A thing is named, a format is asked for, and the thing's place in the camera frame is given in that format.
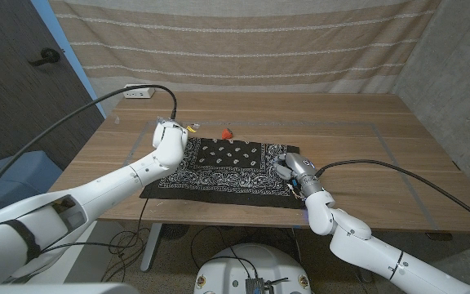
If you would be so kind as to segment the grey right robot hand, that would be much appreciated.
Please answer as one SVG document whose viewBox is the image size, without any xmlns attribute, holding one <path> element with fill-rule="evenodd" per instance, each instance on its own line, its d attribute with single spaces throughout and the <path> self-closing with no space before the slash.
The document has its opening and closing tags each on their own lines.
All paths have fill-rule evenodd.
<svg viewBox="0 0 470 294">
<path fill-rule="evenodd" d="M 297 153 L 286 153 L 272 160 L 274 171 L 283 180 L 297 180 L 301 185 L 317 180 L 317 170 L 311 161 Z"/>
</svg>

